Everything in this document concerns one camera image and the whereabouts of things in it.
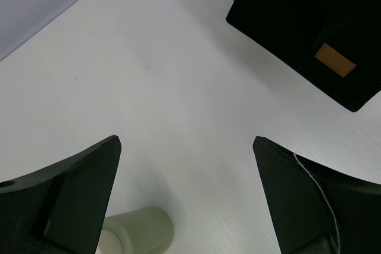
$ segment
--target screw hole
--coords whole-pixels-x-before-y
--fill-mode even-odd
[[[12,186],[13,184],[15,184],[14,181],[3,181],[2,183],[0,183],[0,189],[2,187],[9,187],[9,186]]]

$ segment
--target beige cylinder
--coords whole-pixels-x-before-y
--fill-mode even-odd
[[[103,229],[119,238],[123,254],[163,254],[173,240],[171,219],[158,208],[106,217]]]

